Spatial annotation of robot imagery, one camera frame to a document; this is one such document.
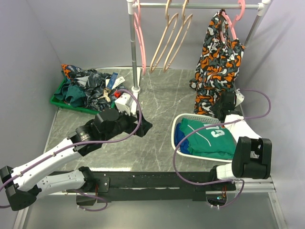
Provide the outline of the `orange camouflage shorts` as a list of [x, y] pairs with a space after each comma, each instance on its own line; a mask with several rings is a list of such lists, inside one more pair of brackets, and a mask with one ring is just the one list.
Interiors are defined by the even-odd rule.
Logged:
[[210, 20], [205, 34], [202, 52], [196, 65], [194, 78], [189, 86], [195, 90], [193, 112], [215, 117], [213, 105], [224, 92], [234, 91], [244, 55], [244, 45], [232, 31], [233, 23], [224, 9]]

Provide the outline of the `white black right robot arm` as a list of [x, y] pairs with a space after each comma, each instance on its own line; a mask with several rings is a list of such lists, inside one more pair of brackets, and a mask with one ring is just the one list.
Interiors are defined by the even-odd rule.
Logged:
[[208, 179], [209, 186], [214, 190], [220, 190], [226, 179], [268, 179], [270, 176], [272, 142], [259, 136], [235, 109], [241, 103], [241, 97], [239, 93], [224, 92], [212, 106], [216, 118], [236, 141], [232, 162], [216, 166], [216, 174]]

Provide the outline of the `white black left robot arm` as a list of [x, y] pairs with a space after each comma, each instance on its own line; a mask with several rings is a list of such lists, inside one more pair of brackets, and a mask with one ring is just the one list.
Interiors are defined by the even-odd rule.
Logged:
[[127, 133], [128, 137], [143, 137], [152, 126], [139, 111], [136, 115], [128, 115], [114, 108], [103, 110], [38, 158], [19, 167], [1, 168], [1, 189], [5, 190], [9, 202], [6, 207], [18, 211], [43, 196], [62, 190], [91, 191], [96, 186], [96, 179], [88, 167], [59, 175], [52, 173], [58, 167], [101, 148], [105, 143], [115, 143], [113, 138], [122, 133]]

